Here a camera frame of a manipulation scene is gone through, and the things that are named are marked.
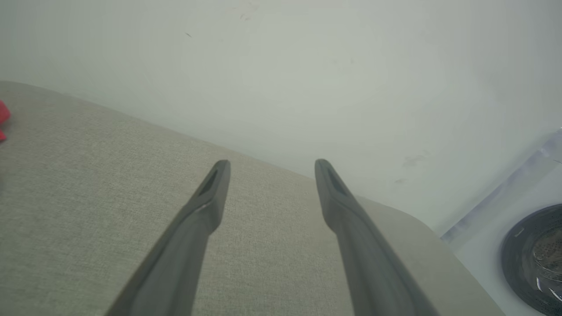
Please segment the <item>wall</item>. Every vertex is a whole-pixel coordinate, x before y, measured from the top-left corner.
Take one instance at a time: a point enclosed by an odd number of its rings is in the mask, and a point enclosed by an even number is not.
[[[354,193],[442,233],[560,126],[561,13],[557,0],[4,0],[0,79],[311,177],[326,158]]]

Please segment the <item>red object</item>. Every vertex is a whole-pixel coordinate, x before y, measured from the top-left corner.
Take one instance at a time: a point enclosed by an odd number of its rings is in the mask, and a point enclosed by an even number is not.
[[[4,123],[9,118],[10,111],[8,111],[8,108],[6,107],[4,102],[0,100],[0,124]],[[4,135],[4,133],[2,133],[2,131],[0,130],[0,141],[3,141],[4,139],[6,139],[6,135]]]

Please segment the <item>gray fabric surface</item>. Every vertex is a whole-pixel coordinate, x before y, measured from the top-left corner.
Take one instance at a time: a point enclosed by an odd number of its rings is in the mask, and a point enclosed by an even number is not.
[[[0,82],[0,100],[0,315],[103,315],[219,159],[194,314],[352,314],[312,179],[44,89]]]

